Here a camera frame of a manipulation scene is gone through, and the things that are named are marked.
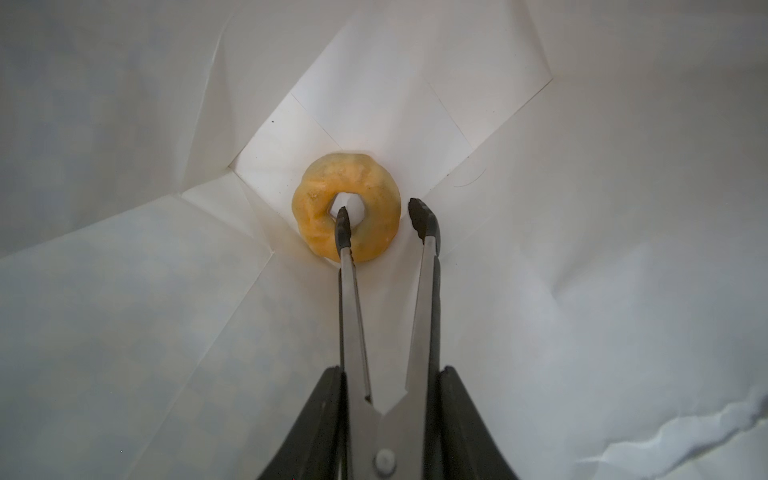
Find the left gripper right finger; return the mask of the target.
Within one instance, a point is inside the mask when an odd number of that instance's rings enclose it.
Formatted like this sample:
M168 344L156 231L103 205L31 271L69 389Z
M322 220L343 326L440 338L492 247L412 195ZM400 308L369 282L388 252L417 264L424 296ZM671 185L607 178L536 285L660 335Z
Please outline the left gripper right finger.
M445 479L518 480L452 366L439 375L439 406Z

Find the checkered paper bag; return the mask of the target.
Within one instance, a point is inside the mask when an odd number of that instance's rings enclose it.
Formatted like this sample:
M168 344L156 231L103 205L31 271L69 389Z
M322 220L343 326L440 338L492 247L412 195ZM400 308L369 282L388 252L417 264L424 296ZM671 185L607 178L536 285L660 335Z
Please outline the checkered paper bag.
M258 477L339 358L334 151L439 219L520 477L766 477L763 1L3 2L2 477Z

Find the black metal tongs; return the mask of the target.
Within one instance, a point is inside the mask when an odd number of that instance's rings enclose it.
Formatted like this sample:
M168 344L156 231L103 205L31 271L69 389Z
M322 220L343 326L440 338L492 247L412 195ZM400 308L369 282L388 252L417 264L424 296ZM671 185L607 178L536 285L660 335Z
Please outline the black metal tongs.
M423 244L420 275L405 394L385 413L376 409L372 397L347 210L340 209L335 220L341 261L341 368L346 377L343 460L348 479L427 479L438 450L440 227L436 215L421 199L410 199L408 213Z

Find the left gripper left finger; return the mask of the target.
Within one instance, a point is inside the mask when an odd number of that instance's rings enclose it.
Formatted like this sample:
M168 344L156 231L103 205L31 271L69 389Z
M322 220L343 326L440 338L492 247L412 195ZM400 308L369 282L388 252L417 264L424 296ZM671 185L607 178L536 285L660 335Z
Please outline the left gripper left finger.
M345 375L329 367L258 479L336 479L344 418Z

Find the ring doughnut bread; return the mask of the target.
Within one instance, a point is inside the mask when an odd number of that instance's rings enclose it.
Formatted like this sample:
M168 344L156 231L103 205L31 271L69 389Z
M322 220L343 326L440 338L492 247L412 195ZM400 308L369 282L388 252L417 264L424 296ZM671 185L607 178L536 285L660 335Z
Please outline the ring doughnut bread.
M352 228L355 261L383 254L396 237L401 218L401 195L391 174L371 156L338 152L314 161L305 171L292 199L298 230L317 256L338 263L335 218L331 206L339 193L359 196L365 216Z

